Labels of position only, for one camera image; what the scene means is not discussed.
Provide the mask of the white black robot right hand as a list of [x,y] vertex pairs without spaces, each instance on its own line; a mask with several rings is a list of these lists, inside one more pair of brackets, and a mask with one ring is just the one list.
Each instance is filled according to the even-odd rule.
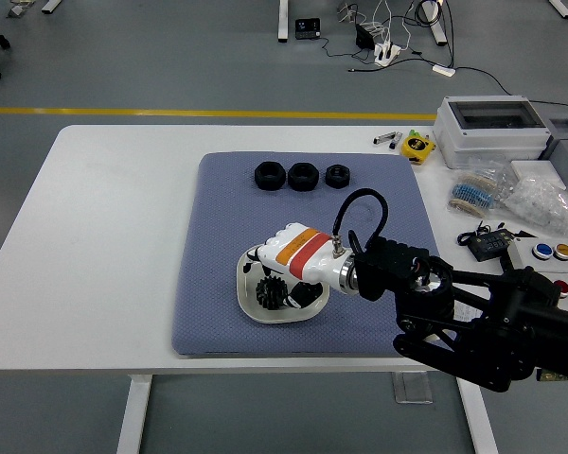
[[255,265],[260,275],[250,286],[251,294],[267,310],[304,309],[328,289],[358,292],[354,252],[340,237],[297,222],[245,253],[242,272],[249,273]]

